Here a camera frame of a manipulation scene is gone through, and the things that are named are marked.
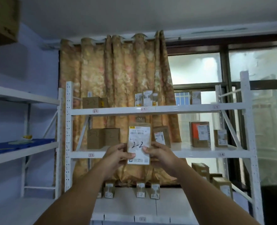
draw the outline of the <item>gold curtain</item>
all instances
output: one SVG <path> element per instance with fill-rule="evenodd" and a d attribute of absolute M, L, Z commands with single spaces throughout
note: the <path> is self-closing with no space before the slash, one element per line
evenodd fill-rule
<path fill-rule="evenodd" d="M 154 40 L 146 41 L 144 34 L 136 34 L 133 42 L 122 42 L 121 39 L 120 36 L 107 36 L 104 44 L 94 44 L 92 39 L 83 38 L 81 45 L 77 46 L 62 40 L 60 87 L 65 88 L 67 81 L 73 81 L 74 96 L 87 97 L 88 91 L 91 91 L 93 96 L 107 97 L 110 107 L 134 106 L 134 94 L 146 89 L 159 93 L 159 106 L 176 105 L 163 31 L 156 32 Z M 80 108 L 81 102 L 74 100 L 74 109 Z M 120 128 L 121 142 L 126 143 L 130 121 L 135 121 L 135 116 L 94 117 L 93 128 Z M 149 115 L 146 121 L 152 126 L 169 126 L 171 142 L 181 142 L 177 115 Z M 83 123 L 84 116 L 74 118 L 73 150 L 77 146 Z M 86 148 L 86 136 L 81 147 Z M 79 159 L 74 169 L 73 182 L 87 171 L 88 160 Z M 119 180 L 120 185 L 151 179 L 159 180 L 161 185 L 176 183 L 163 170 L 140 165 L 120 167 L 114 179 Z"/>

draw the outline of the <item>metal rack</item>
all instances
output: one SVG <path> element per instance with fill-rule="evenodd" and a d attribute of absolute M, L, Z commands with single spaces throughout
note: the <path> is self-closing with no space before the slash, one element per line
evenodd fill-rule
<path fill-rule="evenodd" d="M 183 106 L 145 106 L 145 107 L 115 107 L 101 109 L 73 109 L 73 83 L 66 83 L 66 124 L 65 124 L 65 191 L 72 185 L 73 170 L 78 158 L 102 158 L 108 146 L 100 150 L 81 149 L 81 142 L 85 128 L 91 127 L 92 116 L 110 115 L 153 115 L 153 114 L 180 114 L 180 113 L 220 113 L 220 126 L 227 124 L 236 146 L 226 148 L 212 147 L 194 148 L 188 143 L 173 143 L 171 149 L 180 158 L 244 158 L 245 165 L 251 178 L 250 198 L 236 186 L 233 189 L 241 193 L 253 204 L 256 220 L 264 224 L 262 197 L 259 180 L 257 150 L 252 113 L 252 94 L 250 91 L 249 73 L 240 73 L 241 89 L 227 94 L 221 93 L 221 86 L 216 86 L 216 104 L 183 105 Z M 221 98 L 232 93 L 242 93 L 242 102 L 222 103 Z M 241 109 L 244 113 L 246 126 L 247 148 L 243 149 L 234 128 L 225 110 Z M 76 151 L 72 151 L 73 143 L 73 116 L 86 115 Z M 164 189 L 160 200 L 136 198 L 131 188 L 119 188 L 114 199 L 97 199 L 92 220 L 198 224 L 182 189 Z"/>
<path fill-rule="evenodd" d="M 23 91 L 0 87 L 0 100 L 21 103 L 26 106 L 24 113 L 24 135 L 29 134 L 31 104 L 48 103 L 57 106 L 57 111 L 55 112 L 50 125 L 47 127 L 43 135 L 43 138 L 47 136 L 47 133 L 50 131 L 52 125 L 57 120 L 58 124 L 56 142 L 0 154 L 0 163 L 23 158 L 20 194 L 21 198 L 7 202 L 5 205 L 0 207 L 0 224 L 31 225 L 50 206 L 50 204 L 54 202 L 54 200 L 23 198 L 25 189 L 55 190 L 55 199 L 57 199 L 61 195 L 63 89 L 59 88 L 58 99 L 54 99 L 45 96 L 34 95 Z M 55 186 L 40 187 L 26 185 L 26 174 L 28 166 L 31 162 L 32 155 L 51 149 L 56 149 Z"/>

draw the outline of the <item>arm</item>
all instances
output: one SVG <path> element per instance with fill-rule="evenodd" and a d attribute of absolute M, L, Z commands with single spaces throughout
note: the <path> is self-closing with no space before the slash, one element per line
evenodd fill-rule
<path fill-rule="evenodd" d="M 134 153 L 124 152 L 126 144 L 110 147 L 104 157 L 75 185 L 58 198 L 34 225 L 88 225 L 103 181 L 111 178 Z"/>
<path fill-rule="evenodd" d="M 157 142 L 151 144 L 156 148 L 144 147 L 144 152 L 159 160 L 152 161 L 153 166 L 162 167 L 170 176 L 178 179 L 200 225 L 259 225 L 230 197 L 176 157 L 170 148 Z"/>

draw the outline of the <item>ceiling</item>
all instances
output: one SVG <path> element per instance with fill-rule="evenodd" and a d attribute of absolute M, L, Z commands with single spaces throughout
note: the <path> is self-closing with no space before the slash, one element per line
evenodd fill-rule
<path fill-rule="evenodd" d="M 44 39 L 277 21 L 277 0 L 21 0 Z"/>

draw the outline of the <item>cardboard box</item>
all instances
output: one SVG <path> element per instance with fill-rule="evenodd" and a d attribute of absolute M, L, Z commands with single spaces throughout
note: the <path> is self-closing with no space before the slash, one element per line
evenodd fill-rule
<path fill-rule="evenodd" d="M 154 138 L 155 138 L 156 142 L 159 142 L 159 143 L 171 148 L 171 141 L 170 141 L 170 134 L 169 134 L 168 126 L 164 125 L 164 126 L 153 127 L 153 133 L 154 133 Z"/>
<path fill-rule="evenodd" d="M 134 94 L 134 106 L 143 106 L 143 93 Z"/>
<path fill-rule="evenodd" d="M 104 197 L 105 198 L 114 198 L 115 194 L 115 181 L 106 181 L 104 187 Z"/>
<path fill-rule="evenodd" d="M 189 103 L 193 104 L 201 104 L 201 92 L 200 91 L 192 91 L 190 92 L 190 100 Z"/>
<path fill-rule="evenodd" d="M 144 116 L 136 117 L 136 122 L 145 123 L 146 122 L 146 117 L 144 117 Z"/>
<path fill-rule="evenodd" d="M 151 183 L 151 199 L 159 200 L 160 198 L 160 185 L 159 182 L 152 182 Z"/>
<path fill-rule="evenodd" d="M 209 122 L 190 122 L 191 145 L 196 148 L 211 147 L 211 136 L 209 131 Z"/>
<path fill-rule="evenodd" d="M 212 183 L 213 182 L 213 178 L 222 178 L 223 175 L 222 174 L 209 174 L 209 182 Z"/>
<path fill-rule="evenodd" d="M 153 106 L 153 91 L 143 91 L 143 104 L 144 106 Z"/>
<path fill-rule="evenodd" d="M 127 151 L 134 152 L 136 156 L 127 160 L 128 164 L 149 165 L 150 156 L 142 150 L 143 146 L 151 146 L 151 124 L 150 123 L 130 123 L 128 127 Z"/>
<path fill-rule="evenodd" d="M 192 168 L 203 178 L 209 181 L 209 167 L 206 164 L 192 162 Z"/>
<path fill-rule="evenodd" d="M 214 145 L 220 148 L 228 147 L 226 130 L 214 130 Z"/>
<path fill-rule="evenodd" d="M 88 130 L 88 145 L 87 149 L 100 149 L 104 147 L 105 131 L 104 129 Z"/>
<path fill-rule="evenodd" d="M 102 108 L 108 108 L 108 100 L 107 100 L 107 97 L 101 97 L 101 106 Z"/>
<path fill-rule="evenodd" d="M 97 198 L 102 198 L 103 197 L 103 185 L 101 185 L 100 189 L 99 189 L 99 193 L 97 195 Z"/>
<path fill-rule="evenodd" d="M 20 26 L 20 1 L 0 0 L 0 45 L 15 43 Z"/>
<path fill-rule="evenodd" d="M 102 108 L 102 100 L 100 97 L 85 97 L 82 98 L 83 109 Z"/>
<path fill-rule="evenodd" d="M 121 143 L 120 128 L 104 129 L 105 141 L 104 145 L 113 146 Z"/>
<path fill-rule="evenodd" d="M 138 182 L 136 184 L 136 197 L 145 198 L 145 195 L 146 195 L 145 183 Z"/>
<path fill-rule="evenodd" d="M 153 106 L 158 106 L 158 93 L 155 92 L 152 94 L 152 105 Z"/>
<path fill-rule="evenodd" d="M 233 199 L 231 181 L 226 178 L 214 177 L 212 184 Z"/>

